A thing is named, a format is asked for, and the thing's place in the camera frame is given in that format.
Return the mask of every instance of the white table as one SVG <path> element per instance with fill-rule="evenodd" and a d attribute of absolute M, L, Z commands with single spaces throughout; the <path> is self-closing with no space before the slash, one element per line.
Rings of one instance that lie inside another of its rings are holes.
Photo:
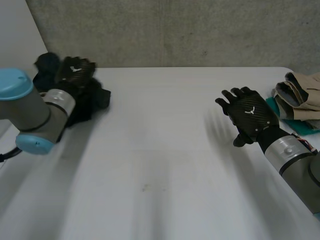
<path fill-rule="evenodd" d="M 232 146 L 237 130 L 215 103 L 233 87 L 267 97 L 289 71 L 100 68 L 109 111 L 50 155 L 23 153 L 0 170 L 0 238 L 318 240 L 320 222 L 257 144 Z M 320 148 L 318 138 L 308 139 Z"/>

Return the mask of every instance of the white wall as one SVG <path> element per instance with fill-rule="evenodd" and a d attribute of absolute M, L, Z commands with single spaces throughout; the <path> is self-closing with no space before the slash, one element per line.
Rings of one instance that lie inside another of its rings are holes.
<path fill-rule="evenodd" d="M 0 0 L 0 32 L 0 68 L 20 68 L 33 78 L 33 63 L 47 49 L 25 0 Z M 8 126 L 0 120 L 0 136 Z"/>

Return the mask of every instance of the black cable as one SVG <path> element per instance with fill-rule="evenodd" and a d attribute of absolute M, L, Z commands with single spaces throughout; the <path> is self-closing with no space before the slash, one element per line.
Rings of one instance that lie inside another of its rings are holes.
<path fill-rule="evenodd" d="M 14 149 L 12 149 L 11 151 L 5 154 L 0 154 L 0 163 L 3 163 L 5 160 L 17 156 L 21 152 L 22 152 L 21 149 L 19 149 L 18 147 L 15 147 Z"/>

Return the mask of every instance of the blue end cap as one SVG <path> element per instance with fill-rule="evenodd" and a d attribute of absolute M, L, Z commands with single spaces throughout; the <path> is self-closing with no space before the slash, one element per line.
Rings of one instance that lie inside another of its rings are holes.
<path fill-rule="evenodd" d="M 0 101 L 10 101 L 28 95 L 34 84 L 27 74 L 17 68 L 0 69 Z"/>
<path fill-rule="evenodd" d="M 314 216 L 320 221 L 320 212 L 315 213 Z"/>
<path fill-rule="evenodd" d="M 15 138 L 16 146 L 24 152 L 36 155 L 46 155 L 55 145 L 51 141 L 28 134 L 19 134 Z"/>

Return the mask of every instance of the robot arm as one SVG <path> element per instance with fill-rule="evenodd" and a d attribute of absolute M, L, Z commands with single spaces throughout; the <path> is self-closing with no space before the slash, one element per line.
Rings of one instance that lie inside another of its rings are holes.
<path fill-rule="evenodd" d="M 276 127 L 262 131 L 257 142 L 265 157 L 308 209 L 319 214 L 320 154 L 314 155 L 296 137 Z"/>
<path fill-rule="evenodd" d="M 280 129 L 279 120 L 264 99 L 247 87 L 224 90 L 229 100 L 216 99 L 237 127 L 235 147 L 258 142 L 265 157 L 320 219 L 320 154 L 313 154 L 295 136 Z"/>
<path fill-rule="evenodd" d="M 0 70 L 0 119 L 9 119 L 20 131 L 15 141 L 19 149 L 39 155 L 50 152 L 94 71 L 94 63 L 66 57 L 55 87 L 42 99 L 23 71 Z"/>

